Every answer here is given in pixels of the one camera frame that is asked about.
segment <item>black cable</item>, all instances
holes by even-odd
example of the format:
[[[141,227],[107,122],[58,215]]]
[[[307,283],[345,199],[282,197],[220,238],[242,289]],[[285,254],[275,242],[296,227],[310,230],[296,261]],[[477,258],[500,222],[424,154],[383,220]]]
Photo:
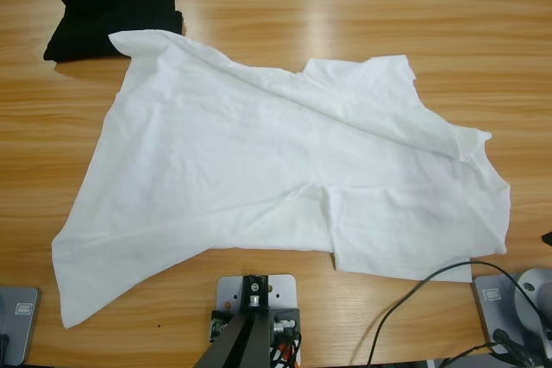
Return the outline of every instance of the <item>black cable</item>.
[[[280,351],[278,359],[276,359],[275,361],[274,360],[272,361],[271,368],[276,368],[279,364],[284,364],[285,363],[284,356],[285,356],[285,353],[287,352],[288,348],[290,348],[290,356],[292,355],[293,346],[295,345],[295,340],[291,337],[288,340],[283,340],[282,342],[280,342],[277,345],[277,347],[279,348],[280,345],[284,345],[284,347]]]
[[[481,348],[492,348],[493,346],[496,346],[498,345],[499,343],[498,342],[487,342],[486,344],[483,344],[483,345],[477,345],[477,346],[474,346],[473,348],[469,348],[468,350],[462,352],[462,353],[459,353],[458,355],[456,355],[454,358],[446,358],[444,359],[441,364],[439,365],[439,368],[445,368],[446,366],[449,366],[450,364],[452,364],[453,362],[455,362],[456,360],[460,359],[460,358],[464,358],[466,357],[467,355],[469,355],[470,353],[472,353],[473,351],[477,351],[478,349],[481,349]]]
[[[395,303],[393,306],[391,306],[391,308],[386,312],[386,314],[383,316],[383,318],[381,319],[381,322],[379,323],[378,325],[378,329],[376,329],[376,335],[374,335],[373,337],[373,342],[372,342],[372,348],[370,349],[370,356],[368,357],[368,362],[366,364],[366,367],[369,368],[372,366],[372,358],[373,358],[373,353],[376,349],[376,343],[378,341],[378,338],[380,336],[380,331],[381,331],[381,328],[383,327],[383,324],[386,322],[387,318],[400,306],[402,305],[403,303],[405,303],[408,299],[411,298],[412,295],[414,295],[416,292],[418,292],[425,284],[427,284],[431,279],[433,279],[435,276],[438,276],[440,275],[441,273],[444,273],[446,271],[449,271],[450,269],[454,269],[456,267],[460,267],[460,266],[464,266],[464,265],[486,265],[486,266],[491,266],[492,268],[496,269],[497,271],[500,271],[501,273],[503,273],[508,279],[510,279],[510,281],[514,284],[514,286],[516,286],[516,288],[519,290],[519,292],[523,295],[523,297],[525,298],[525,300],[529,303],[529,305],[535,310],[535,312],[538,314],[538,316],[541,318],[541,322],[544,324],[545,327],[547,327],[549,330],[552,330],[550,329],[549,327],[549,324],[548,322],[546,321],[546,319],[544,318],[543,314],[541,313],[541,311],[538,310],[538,308],[535,306],[535,304],[530,300],[530,298],[527,296],[527,294],[524,292],[524,290],[521,288],[521,286],[519,286],[518,282],[516,282],[516,280],[510,276],[510,274],[499,268],[498,266],[496,265],[493,265],[492,263],[489,263],[489,262],[484,262],[482,260],[472,260],[472,261],[468,261],[468,262],[460,262],[460,263],[455,263],[453,265],[449,265],[449,266],[445,266],[443,267],[442,269],[439,269],[438,271],[434,271],[433,273],[431,273],[426,279],[424,279],[423,281],[421,281],[419,284],[417,284],[410,292],[408,292],[405,296],[403,296],[402,299],[400,299],[397,303]]]
[[[0,368],[2,368],[6,359],[6,348],[9,345],[9,336],[0,334]]]
[[[295,340],[293,340],[295,351],[293,352],[293,355],[290,356],[289,361],[287,362],[287,365],[284,366],[284,368],[286,368],[287,366],[289,366],[289,368],[295,368],[295,361],[297,361],[297,355],[299,353],[299,348],[301,347],[301,339],[301,334],[299,334],[297,345],[295,345]]]

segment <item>white t-shirt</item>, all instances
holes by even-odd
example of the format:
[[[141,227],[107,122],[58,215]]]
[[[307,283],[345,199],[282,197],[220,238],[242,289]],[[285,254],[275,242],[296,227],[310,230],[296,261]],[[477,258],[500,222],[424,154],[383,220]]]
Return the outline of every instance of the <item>white t-shirt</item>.
[[[52,245],[66,327],[209,248],[333,252],[337,270],[412,279],[505,252],[491,135],[426,109],[405,56],[291,73],[164,31],[110,38],[132,61]]]

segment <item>folded black garment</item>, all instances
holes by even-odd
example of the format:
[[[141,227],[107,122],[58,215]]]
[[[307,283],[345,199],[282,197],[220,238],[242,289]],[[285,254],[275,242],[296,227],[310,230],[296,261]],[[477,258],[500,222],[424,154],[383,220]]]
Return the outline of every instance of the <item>folded black garment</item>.
[[[44,60],[119,55],[109,34],[163,29],[182,34],[182,14],[174,0],[63,0],[66,12],[48,42]]]

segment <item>label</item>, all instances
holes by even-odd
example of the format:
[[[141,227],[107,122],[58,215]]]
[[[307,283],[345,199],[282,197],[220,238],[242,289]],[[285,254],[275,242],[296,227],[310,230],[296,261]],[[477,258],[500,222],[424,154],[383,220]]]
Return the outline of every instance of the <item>label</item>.
[[[32,303],[18,303],[16,305],[16,315],[31,315],[33,313]]]
[[[498,289],[483,289],[483,296],[486,301],[499,301],[500,300],[500,290]]]

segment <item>wood grain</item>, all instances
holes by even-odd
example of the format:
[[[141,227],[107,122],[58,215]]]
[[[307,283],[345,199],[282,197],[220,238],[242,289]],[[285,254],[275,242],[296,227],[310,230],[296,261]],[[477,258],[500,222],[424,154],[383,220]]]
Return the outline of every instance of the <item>wood grain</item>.
[[[186,35],[249,65],[300,71],[310,57],[406,53],[423,102],[491,131],[511,183],[509,271],[552,266],[552,0],[177,0]],[[192,366],[207,348],[219,277],[298,280],[304,366],[365,363],[377,316],[412,281],[336,272],[325,253],[208,251],[139,284],[65,330],[50,257],[126,58],[55,65],[41,56],[60,0],[0,0],[0,284],[43,291],[29,363]],[[476,274],[490,273],[474,269]],[[432,283],[387,323],[376,361],[456,354],[484,342],[468,284]]]

